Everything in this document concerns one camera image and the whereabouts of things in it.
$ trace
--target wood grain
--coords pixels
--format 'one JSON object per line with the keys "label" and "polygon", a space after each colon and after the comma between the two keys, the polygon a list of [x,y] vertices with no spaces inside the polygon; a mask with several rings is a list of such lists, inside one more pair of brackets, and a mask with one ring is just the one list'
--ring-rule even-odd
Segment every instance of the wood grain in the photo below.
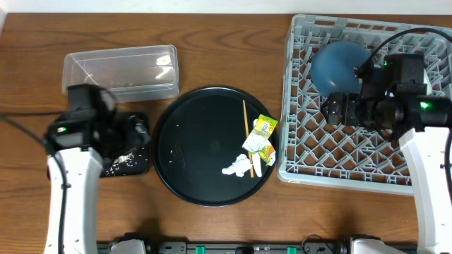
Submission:
{"label": "wood grain", "polygon": [[[68,53],[173,44],[182,94],[207,85],[238,87],[279,119],[291,17],[11,13],[0,38],[0,111],[65,110],[61,74]],[[450,16],[348,17],[452,26]],[[121,109],[148,112],[154,128],[172,101]],[[52,117],[18,121],[43,133]],[[0,128],[0,253],[42,253],[50,196],[44,151],[5,123]],[[417,219],[412,197],[288,184],[275,171],[248,200],[215,209],[172,195],[153,169],[144,176],[101,180],[97,238],[109,241],[137,230],[156,241],[300,242],[308,234],[372,234],[415,242]]]}

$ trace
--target wooden surface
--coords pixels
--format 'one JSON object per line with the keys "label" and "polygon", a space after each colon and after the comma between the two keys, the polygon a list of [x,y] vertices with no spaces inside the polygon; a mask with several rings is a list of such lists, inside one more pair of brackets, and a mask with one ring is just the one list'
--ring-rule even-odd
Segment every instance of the wooden surface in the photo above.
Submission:
{"label": "wooden surface", "polygon": [[[447,16],[348,16],[452,27]],[[239,87],[280,118],[286,16],[152,14],[8,14],[0,37],[0,111],[65,110],[64,57],[96,49],[173,44],[181,95],[207,85]],[[149,113],[150,125],[173,99],[125,104]],[[18,121],[44,133],[52,117]],[[0,123],[0,253],[41,253],[50,182],[41,147]],[[222,208],[189,204],[151,168],[144,176],[102,179],[97,238],[141,231],[156,241],[300,242],[308,234],[373,234],[415,242],[412,197],[283,183],[276,171],[248,200]]]}

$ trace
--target green led indicator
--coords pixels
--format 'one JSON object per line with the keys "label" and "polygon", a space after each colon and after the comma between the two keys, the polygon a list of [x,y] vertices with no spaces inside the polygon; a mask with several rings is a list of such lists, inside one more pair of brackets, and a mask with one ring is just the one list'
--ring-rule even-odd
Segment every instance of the green led indicator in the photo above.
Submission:
{"label": "green led indicator", "polygon": [[421,108],[422,108],[422,109],[426,109],[426,108],[429,108],[429,107],[430,107],[430,104],[429,104],[429,103],[421,102]]}

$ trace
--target black round tray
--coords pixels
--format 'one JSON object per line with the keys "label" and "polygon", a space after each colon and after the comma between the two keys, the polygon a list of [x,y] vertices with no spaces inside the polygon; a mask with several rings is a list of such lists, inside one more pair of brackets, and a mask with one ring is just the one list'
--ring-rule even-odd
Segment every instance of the black round tray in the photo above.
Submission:
{"label": "black round tray", "polygon": [[[259,114],[270,116],[253,96],[227,87],[189,92],[160,117],[153,134],[153,161],[163,183],[178,197],[197,205],[218,207],[243,201],[267,181],[275,165],[261,160],[261,178],[247,171],[243,177],[221,170],[235,162],[246,139],[243,100],[249,131]],[[276,130],[270,142],[277,151]]]}

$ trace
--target wooden chopstick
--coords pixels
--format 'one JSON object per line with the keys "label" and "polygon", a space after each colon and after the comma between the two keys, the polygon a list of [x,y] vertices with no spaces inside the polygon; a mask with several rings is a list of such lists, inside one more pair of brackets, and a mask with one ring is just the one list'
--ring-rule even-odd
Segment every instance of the wooden chopstick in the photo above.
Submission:
{"label": "wooden chopstick", "polygon": [[[246,106],[245,106],[245,100],[243,100],[243,115],[245,118],[245,131],[246,131],[246,137],[248,138],[249,132],[248,132],[248,117],[246,116]],[[251,153],[248,152],[248,158],[249,161],[253,164],[253,159],[251,158]],[[254,168],[251,167],[251,169],[249,170],[251,172],[251,177],[254,177]]]}

